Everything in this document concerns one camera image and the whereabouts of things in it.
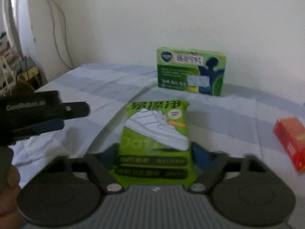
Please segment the person's left hand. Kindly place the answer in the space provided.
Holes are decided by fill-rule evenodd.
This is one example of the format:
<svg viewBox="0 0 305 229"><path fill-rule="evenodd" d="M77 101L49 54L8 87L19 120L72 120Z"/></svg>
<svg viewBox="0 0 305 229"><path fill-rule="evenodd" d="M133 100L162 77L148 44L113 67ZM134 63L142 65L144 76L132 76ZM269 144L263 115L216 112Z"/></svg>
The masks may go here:
<svg viewBox="0 0 305 229"><path fill-rule="evenodd" d="M21 191L20 173L11 166L7 174L7 186L1 192L1 228L19 229L25 224L17 207L17 197Z"/></svg>

